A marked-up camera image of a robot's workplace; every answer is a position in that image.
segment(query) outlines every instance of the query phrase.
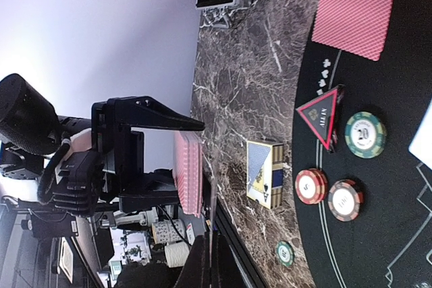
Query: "white spool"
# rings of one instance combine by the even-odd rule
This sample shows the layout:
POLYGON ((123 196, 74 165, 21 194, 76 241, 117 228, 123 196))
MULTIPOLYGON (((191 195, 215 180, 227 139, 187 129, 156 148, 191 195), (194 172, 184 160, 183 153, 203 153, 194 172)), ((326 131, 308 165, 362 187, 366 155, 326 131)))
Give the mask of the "white spool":
MULTIPOLYGON (((173 222, 176 229, 179 231, 182 237, 186 237, 185 236, 186 231, 184 229, 184 224, 182 220, 174 219, 173 222)), ((176 233, 176 230, 174 229, 170 221, 154 223, 151 226, 153 230, 153 239, 155 239, 156 244, 173 243, 182 240, 182 238, 178 236, 178 234, 176 233)))
POLYGON ((189 247, 186 243, 174 243, 165 246, 165 257, 168 267, 177 268, 184 266, 189 256, 189 247))

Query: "white wall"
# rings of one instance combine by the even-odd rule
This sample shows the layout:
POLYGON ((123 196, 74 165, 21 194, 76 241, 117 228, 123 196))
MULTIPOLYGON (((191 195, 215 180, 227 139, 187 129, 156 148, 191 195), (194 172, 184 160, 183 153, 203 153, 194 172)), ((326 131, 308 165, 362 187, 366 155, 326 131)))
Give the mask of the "white wall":
MULTIPOLYGON (((150 95, 189 115, 195 0, 0 0, 0 78, 17 72, 59 115, 150 95)), ((172 166, 172 135, 146 132, 146 170, 172 166)))

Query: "marble surface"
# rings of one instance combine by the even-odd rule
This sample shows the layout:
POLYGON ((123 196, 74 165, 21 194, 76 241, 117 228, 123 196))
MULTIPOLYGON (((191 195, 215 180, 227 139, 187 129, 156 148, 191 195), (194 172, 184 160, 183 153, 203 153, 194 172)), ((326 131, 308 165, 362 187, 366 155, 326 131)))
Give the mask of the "marble surface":
POLYGON ((314 287, 296 219, 291 138, 298 72, 318 0, 253 0, 230 30, 200 30, 192 116, 206 123, 206 171, 269 287, 314 287), (246 197, 246 139, 285 144, 283 204, 267 210, 246 197), (278 264, 286 240, 295 263, 278 264))

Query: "triangular all in button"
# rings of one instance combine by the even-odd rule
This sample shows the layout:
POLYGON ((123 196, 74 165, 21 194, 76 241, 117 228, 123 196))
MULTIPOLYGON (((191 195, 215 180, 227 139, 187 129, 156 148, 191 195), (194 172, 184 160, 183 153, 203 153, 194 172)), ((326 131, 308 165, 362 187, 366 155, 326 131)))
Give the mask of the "triangular all in button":
POLYGON ((327 150, 330 149, 339 90, 337 86, 296 109, 327 150))

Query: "green poker chip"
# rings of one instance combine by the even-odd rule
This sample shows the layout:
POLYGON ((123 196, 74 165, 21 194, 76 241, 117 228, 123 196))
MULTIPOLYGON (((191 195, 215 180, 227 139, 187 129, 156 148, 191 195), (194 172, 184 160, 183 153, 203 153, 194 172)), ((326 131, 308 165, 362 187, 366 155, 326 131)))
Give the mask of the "green poker chip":
POLYGON ((284 266, 290 266, 294 262, 294 251, 286 241, 280 241, 276 246, 276 255, 284 266))
POLYGON ((356 156, 371 159, 384 151, 387 130, 380 120, 366 111, 351 116, 345 127, 345 141, 356 156))

